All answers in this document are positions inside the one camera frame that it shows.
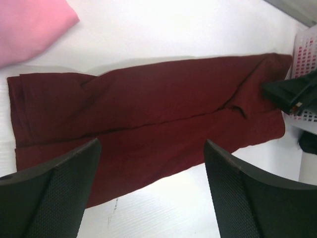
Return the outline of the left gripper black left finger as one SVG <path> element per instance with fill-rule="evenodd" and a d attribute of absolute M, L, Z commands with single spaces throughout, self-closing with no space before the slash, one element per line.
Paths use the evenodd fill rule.
<path fill-rule="evenodd" d="M 0 179 L 2 238 L 75 238 L 101 154 L 94 139 Z"/>

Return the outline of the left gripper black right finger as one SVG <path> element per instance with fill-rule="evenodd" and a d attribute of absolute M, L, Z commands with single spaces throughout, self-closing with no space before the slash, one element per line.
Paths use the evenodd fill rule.
<path fill-rule="evenodd" d="M 222 238 L 315 238 L 317 187 L 249 164 L 214 142 L 205 166 Z"/>

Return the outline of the dark red t shirt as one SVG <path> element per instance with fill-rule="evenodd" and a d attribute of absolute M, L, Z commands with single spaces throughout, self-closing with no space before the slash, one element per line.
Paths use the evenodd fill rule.
<path fill-rule="evenodd" d="M 281 138 L 282 113 L 261 87 L 285 79 L 292 61 L 269 53 L 9 77 L 17 169 L 97 138 L 93 207 L 201 164 L 207 139 L 232 153 Z"/>

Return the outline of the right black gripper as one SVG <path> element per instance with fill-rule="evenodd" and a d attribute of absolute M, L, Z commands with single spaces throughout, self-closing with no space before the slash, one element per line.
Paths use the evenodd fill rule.
<path fill-rule="evenodd" d="M 262 85 L 262 94 L 282 111 L 300 116 L 304 110 L 317 113 L 317 72 Z"/>

